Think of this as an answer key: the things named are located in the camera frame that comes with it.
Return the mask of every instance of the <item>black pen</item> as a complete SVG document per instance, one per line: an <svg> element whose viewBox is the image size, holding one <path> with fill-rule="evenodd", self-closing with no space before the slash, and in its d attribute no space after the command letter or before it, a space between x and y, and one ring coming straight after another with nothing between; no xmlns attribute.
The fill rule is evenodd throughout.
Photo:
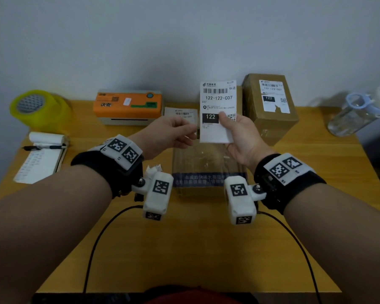
<svg viewBox="0 0 380 304"><path fill-rule="evenodd" d="M41 149L66 149L67 146L63 145L50 145L50 146L24 146L22 147L26 151L41 150Z"/></svg>

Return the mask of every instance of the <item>wood grain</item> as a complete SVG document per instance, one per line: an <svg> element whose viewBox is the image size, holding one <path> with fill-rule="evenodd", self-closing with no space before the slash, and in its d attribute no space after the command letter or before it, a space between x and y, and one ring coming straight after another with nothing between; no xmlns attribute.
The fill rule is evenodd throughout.
<svg viewBox="0 0 380 304"><path fill-rule="evenodd" d="M77 153L106 138L118 133L128 136L141 128L102 125L92 112L91 101L71 101L71 106L74 111L71 147L62 168L67 168ZM297 111L300 122L275 149L293 153L330 185L380 210L380 181L356 137L337 138L326 130L324 122L336 110L298 107ZM29 145L27 138L24 145ZM27 155L24 150L18 151L0 184L0 198L26 186L12 179ZM147 163L162 163L164 171L170 173L172 150ZM100 230L118 211L134 204L133 194L113 200L39 291L81 292L90 251ZM261 210L285 222L277 212L264 206ZM311 262L319 290L339 291L312 258ZM175 192L162 222L143 219L141 211L134 209L110 225L94 254L88 291L142 292L165 284L227 292L314 291L303 254L273 219L259 216L253 225L233 226L223 200L179 199Z"/></svg>

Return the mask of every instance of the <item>person's left hand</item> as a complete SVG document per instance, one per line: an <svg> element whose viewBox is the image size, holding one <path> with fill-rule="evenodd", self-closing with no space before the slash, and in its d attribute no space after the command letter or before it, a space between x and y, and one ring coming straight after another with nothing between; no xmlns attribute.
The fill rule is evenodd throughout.
<svg viewBox="0 0 380 304"><path fill-rule="evenodd" d="M142 149L145 160L153 159L167 148L186 149L197 139L197 125L180 116L162 116L129 137Z"/></svg>

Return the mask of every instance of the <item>person's right arm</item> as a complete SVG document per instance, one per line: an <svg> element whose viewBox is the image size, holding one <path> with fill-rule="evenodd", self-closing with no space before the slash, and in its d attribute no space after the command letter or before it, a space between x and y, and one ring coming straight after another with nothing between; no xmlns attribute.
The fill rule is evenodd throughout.
<svg viewBox="0 0 380 304"><path fill-rule="evenodd" d="M232 131L228 151L254 173L257 164L275 153L261 139L253 122L237 122L220 113ZM380 303L380 211L326 184L297 194L284 217L309 253L354 303Z"/></svg>

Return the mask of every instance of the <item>notepad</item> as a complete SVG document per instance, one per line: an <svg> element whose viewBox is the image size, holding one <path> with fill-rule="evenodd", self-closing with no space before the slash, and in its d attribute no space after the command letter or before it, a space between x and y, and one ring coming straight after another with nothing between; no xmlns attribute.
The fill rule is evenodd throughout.
<svg viewBox="0 0 380 304"><path fill-rule="evenodd" d="M30 132L30 141L35 146L68 145L65 135L44 132ZM66 149L32 150L14 177L15 182L33 184L59 171Z"/></svg>

